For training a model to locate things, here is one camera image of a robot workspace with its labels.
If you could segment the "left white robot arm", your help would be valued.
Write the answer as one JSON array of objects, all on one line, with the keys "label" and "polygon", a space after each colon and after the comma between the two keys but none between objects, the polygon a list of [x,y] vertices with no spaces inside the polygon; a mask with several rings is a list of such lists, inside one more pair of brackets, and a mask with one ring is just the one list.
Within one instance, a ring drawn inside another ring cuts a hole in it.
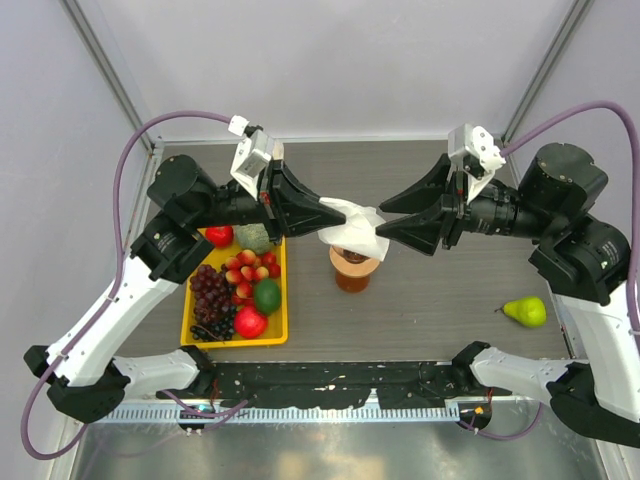
[{"label": "left white robot arm", "polygon": [[186,155],[160,165],[147,190],[160,211],[131,245],[104,299],[59,341],[32,346],[24,355],[29,369],[48,384],[47,396],[58,412],[88,424],[125,399],[157,392],[201,398],[212,390],[213,367],[195,346],[138,358],[116,354],[213,251],[201,229],[261,223],[279,242],[346,221],[281,160],[234,166],[231,175],[227,184],[218,185]]}]

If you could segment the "round wooden dripper stand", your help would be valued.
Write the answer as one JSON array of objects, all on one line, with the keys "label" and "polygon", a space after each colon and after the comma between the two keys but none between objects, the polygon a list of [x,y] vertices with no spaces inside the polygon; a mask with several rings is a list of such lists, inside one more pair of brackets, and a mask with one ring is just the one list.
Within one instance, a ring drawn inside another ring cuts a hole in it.
[{"label": "round wooden dripper stand", "polygon": [[367,277],[380,266],[380,261],[375,258],[366,257],[335,246],[329,248],[329,258],[338,273],[350,278]]}]

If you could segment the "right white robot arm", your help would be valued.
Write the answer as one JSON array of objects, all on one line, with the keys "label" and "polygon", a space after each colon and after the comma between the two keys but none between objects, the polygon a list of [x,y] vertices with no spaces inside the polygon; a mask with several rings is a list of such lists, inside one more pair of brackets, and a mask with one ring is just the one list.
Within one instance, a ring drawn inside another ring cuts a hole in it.
[{"label": "right white robot arm", "polygon": [[491,180],[473,195],[478,170],[475,161],[455,168],[442,155],[382,202],[393,220],[377,234],[426,255],[455,246],[466,232],[530,240],[529,261],[573,317],[584,356],[534,360],[475,341],[453,358],[454,386],[524,395],[582,436],[637,447],[639,355],[626,303],[631,248],[590,212],[606,173],[585,150],[562,143],[541,147],[514,188]]}]

